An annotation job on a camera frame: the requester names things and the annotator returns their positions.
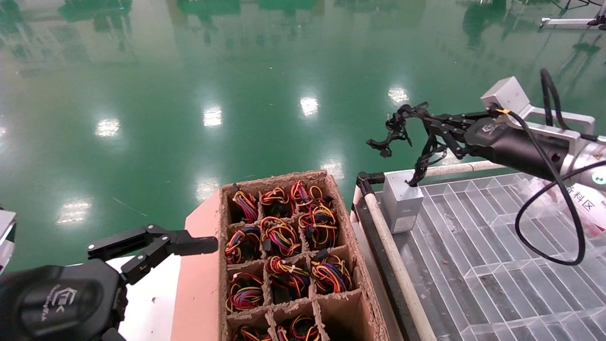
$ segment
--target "black wire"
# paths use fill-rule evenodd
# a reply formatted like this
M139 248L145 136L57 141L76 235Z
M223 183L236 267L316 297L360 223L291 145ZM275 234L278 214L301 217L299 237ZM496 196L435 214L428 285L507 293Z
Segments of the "black wire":
M569 179L571 177L574 177L575 175L581 174L581 173L583 173L585 171L588 171L588 170L590 170L592 168L596 168L596 167L604 166L604 165L606 165L606 160L603 160L603 161L600 161L600 162L596 162L594 164L590 164L589 166L581 167L579 169L574 170L573 172L570 172L570 173L564 175L564 177L562 177L562 180L567 180L567 179ZM549 191L549 189L551 189L556 184L557 184L557 182L555 182L555 181L551 182L548 185L546 185L545 187L543 187L539 192L535 193L530 199L528 199L528 201L526 201L526 203L522 206L522 208L520 208L520 212L518 214L521 215L532 204L532 202L534 202L537 198L539 198L543 193ZM522 235L521 231L519 231L518 229L516 229L516 233L518 233L518 237L520 237L520 239L522 241L525 240L525 238ZM536 252L536 250L534 250L529 244L526 244L526 243L524 243L524 244L526 246L528 246L529 248L531 248L534 252Z
M536 150L539 152L539 155L543 159L543 162L545 162L547 164L549 171L551 172L553 178L555 179L554 183L556 183L558 185L558 187L560 188L560 191L562 191L562 195L564 196L564 201L566 201L566 205L568 206L568 209L570 210L570 215L572 216L572 220L574 222L574 229L576 231L576 236L577 236L578 243L579 243L579 250L577 253L577 257L573 261L560 260L560 259L551 257L548 254L546 254L546 253L542 252L541 250L539 250L538 248L536 248L534 245L532 245L526 239L526 237L524 237L524 235L522 235L522 231L520 230L520 221L522 220L522 214L532 204L532 202L538 198L538 195L534 195L532 198L530 198L530 200L526 201L524 203L524 205L522 205L522 207L520 208L520 211L518 212L518 215L516 216L516 221L515 221L516 233L517 233L518 237L520 238L520 240L522 240L524 245L528 246L529 249L531 249L532 251L534 251L541 257L543 257L547 260L550 260L554 263L557 263L557 264L578 265L578 264L580 264L581 261L583 261L583 258L585 258L585 234L583 233L583 225L581 223L581 218L579 218L579 213L576 211L574 202L572 201L570 194L566 190L566 185L564 184L564 180L562 179L562 176L556 169L555 164L553 164L551 159L549 159L549 157L545 153L545 150L543 150L543 147L541 147L541 145L539 144L539 141L537 141L535 135L530 131L528 124L526 124L526 122L520 116L518 116L518 114L516 114L514 112L509 112L508 115L510 115L514 120L516 120L522 126L522 129L528 134L528 137L530 138L530 141L534 145L534 148L536 148Z
M556 89L556 85L549 74L547 69L541 69L541 88L543 90L543 105L545 106L545 123L548 126L553 127L553 116L551 115L551 101L549 97L549 93L553 97L553 105L556 110L556 120L560 127L566 130L570 129L570 126L566 124L564 121L564 117L562 117L562 103L560 102L560 95L558 94L558 90ZM581 138L586 140L590 140L596 142L598 137L596 135L590 135L586 133L581 133Z
M541 89L543 90L543 106L545 107L545 124L553 127L553 114L551 113L551 99L549 97L549 88L547 87L547 80L543 77L543 70L541 70Z

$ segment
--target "green epoxy floor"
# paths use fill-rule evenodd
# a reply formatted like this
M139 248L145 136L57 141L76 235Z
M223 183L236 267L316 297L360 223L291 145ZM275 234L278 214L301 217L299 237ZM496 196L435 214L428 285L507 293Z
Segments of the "green epoxy floor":
M540 105L541 67L606 133L606 38L540 31L550 1L0 2L11 270L82 262L89 242L149 222L182 228L234 181L325 167L350 201L359 171L411 168L425 142L411 123L414 147L392 159L364 144L397 103L477 111L515 75Z

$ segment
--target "robot logo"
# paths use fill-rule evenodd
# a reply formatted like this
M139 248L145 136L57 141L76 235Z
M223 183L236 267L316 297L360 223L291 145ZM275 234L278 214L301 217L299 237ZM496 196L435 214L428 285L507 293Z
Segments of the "robot logo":
M602 172L595 172L591 175L593 182L596 184L606 184L606 174Z
M59 305L59 307L57 308L57 312L64 312L65 308L63 306L71 305L74 302L74 299L76 298L77 293L78 293L78 290L74 290L71 288L66 288L66 289L57 291L55 293L55 297L53 298L52 305L53 306Z

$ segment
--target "clear plastic tray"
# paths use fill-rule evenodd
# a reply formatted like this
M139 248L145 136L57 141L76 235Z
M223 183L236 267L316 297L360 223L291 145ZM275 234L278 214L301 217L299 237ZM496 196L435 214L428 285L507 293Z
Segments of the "clear plastic tray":
M523 178L424 186L415 228L393 236L439 341L606 340L604 241L588 240L574 267L529 250L513 226L527 199L519 194ZM544 252L576 256L564 214L534 204L521 226Z

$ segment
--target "cardboard divider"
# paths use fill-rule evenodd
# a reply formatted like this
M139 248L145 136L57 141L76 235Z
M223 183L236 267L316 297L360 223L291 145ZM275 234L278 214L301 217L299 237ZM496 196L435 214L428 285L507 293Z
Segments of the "cardboard divider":
M362 290L330 294L317 299L324 332L331 341L373 340L373 327L365 318L368 303Z
M244 228L247 228L249 226L255 226L255 224L236 223L236 224L228 225L227 226L227 231L225 233L225 236L226 236L226 238L225 238L225 244L227 244L231 240L231 238L236 233L236 231L241 231ZM253 260L247 260L246 262L242 262L240 264L246 264L248 262L254 262L254 261L259 260L259 259L267 259L267 252L265 252L265 250L263 250L262 245L259 245L259 248L261 250L261 256L259 258L256 258L256 259L253 259Z
M299 233L301 253L292 257L285 258L289 263L305 265L310 271L310 287L308 297L294 301L275 304L273 292L270 286L269 274L265 270L268 254L264 253L261 260L247 262L241 265L225 265L225 257L221 257L222 264L220 271L226 271L222 276L229 281L234 273L250 271L253 274L263 278L264 304L258 308L244 312L237 312L227 315L226 311L221 312L219 323L223 331L221 340L231 341L231 333L235 328L243 323L252 325L261 325L267 327L272 340L277 340L276 327L288 319L292 319L300 314L313 316L318 326L322 341L328 341L329 336L332 340L354 340L354 341L383 341L388 340L387 329L381 315L376 294L373 290L368 270L365 267L361 252L358 247L357 239L349 220L349 211L345 207L338 187L334 179L327 175L326 171L314 171L306 173L293 173L271 177L261 180L245 181L238 183L241 190L245 193L256 193L260 196L273 190L276 186L282 187L290 193L290 187L298 180L306 182L307 188L318 186L324 196L330 195L334 198L332 210L336 214L339 223L339 235L337 237L337 247L328 249L329 254L337 255L345 261L346 267L352 276L353 289L341 294L321 295L317 293L315 279L311 276L311 260L317 256L320 251L310 250L305 235L298 225L298 217L302 214L297 213L290 218L282 218L290 224ZM246 226L244 223L232 223L232 213L230 205L233 197L233 186L226 185L221 189L221 231L219 242L224 250L225 239L233 235L240 228ZM259 203L259 218L255 224L265 217L262 205ZM225 283L219 284L222 291L221 296L227 299L226 290L228 286ZM343 338L339 333L350 333L352 339Z

